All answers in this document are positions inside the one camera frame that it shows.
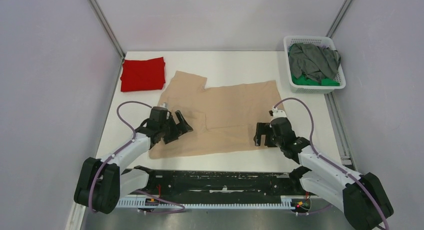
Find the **gray cloth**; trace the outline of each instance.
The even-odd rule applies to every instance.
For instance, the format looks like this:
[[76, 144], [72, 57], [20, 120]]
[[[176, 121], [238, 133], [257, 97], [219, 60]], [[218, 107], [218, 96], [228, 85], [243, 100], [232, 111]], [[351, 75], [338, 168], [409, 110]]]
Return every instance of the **gray cloth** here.
[[321, 83], [324, 78], [334, 79], [339, 72], [340, 54], [314, 44], [293, 44], [288, 52], [291, 73], [298, 79], [306, 78]]

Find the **gray floor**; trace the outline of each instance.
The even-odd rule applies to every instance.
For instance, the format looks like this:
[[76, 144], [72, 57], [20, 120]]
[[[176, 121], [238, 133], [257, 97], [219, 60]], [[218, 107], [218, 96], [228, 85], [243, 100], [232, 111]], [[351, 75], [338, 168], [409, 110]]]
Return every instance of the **gray floor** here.
[[[313, 200], [312, 210], [326, 205]], [[85, 213], [84, 230], [191, 230], [191, 229], [290, 229], [352, 230], [335, 207], [326, 212], [298, 216], [287, 210], [188, 210], [183, 213], [144, 215], [135, 209], [117, 208], [110, 214]]]

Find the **bright green cloth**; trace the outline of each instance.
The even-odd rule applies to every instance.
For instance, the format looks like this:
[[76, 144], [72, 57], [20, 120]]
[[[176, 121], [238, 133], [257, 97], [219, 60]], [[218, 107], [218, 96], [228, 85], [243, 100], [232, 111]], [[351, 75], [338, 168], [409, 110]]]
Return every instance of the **bright green cloth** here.
[[321, 84], [301, 75], [298, 79], [292, 74], [291, 80], [298, 86], [340, 86], [340, 83], [329, 78], [321, 80]]

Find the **robotic arm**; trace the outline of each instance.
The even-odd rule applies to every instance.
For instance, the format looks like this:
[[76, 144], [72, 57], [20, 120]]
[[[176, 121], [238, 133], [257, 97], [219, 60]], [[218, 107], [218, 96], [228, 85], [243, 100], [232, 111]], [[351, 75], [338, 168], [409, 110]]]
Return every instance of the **robotic arm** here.
[[261, 136], [265, 135], [266, 146], [279, 147], [287, 158], [301, 165], [289, 174], [297, 188], [312, 192], [336, 206], [355, 229], [373, 229], [382, 218], [352, 176], [372, 195], [386, 218], [393, 215], [392, 205], [375, 175], [353, 171], [313, 148], [309, 140], [297, 137], [284, 111], [273, 108], [270, 114], [270, 123], [257, 124], [255, 144], [259, 146]]
[[146, 187], [149, 179], [148, 173], [140, 169], [126, 171], [126, 168], [162, 139], [165, 144], [168, 144], [177, 140], [181, 135], [193, 131], [180, 111], [176, 111], [175, 114], [179, 120], [178, 124], [165, 105], [152, 107], [150, 117], [135, 130], [135, 138], [123, 150], [116, 155], [110, 153], [100, 159], [90, 157], [85, 160], [76, 186], [74, 201], [89, 206], [90, 187], [93, 179], [100, 166], [111, 156], [112, 159], [106, 163], [95, 182], [92, 193], [94, 209], [110, 213], [121, 197]]

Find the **pile of clothes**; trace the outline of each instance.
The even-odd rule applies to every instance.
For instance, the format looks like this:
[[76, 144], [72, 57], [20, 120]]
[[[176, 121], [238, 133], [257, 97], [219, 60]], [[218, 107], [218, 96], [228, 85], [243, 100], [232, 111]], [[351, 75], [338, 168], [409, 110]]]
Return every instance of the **pile of clothes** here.
[[339, 72], [340, 54], [314, 44], [296, 43], [288, 49], [291, 79], [303, 86], [340, 86], [334, 81]]

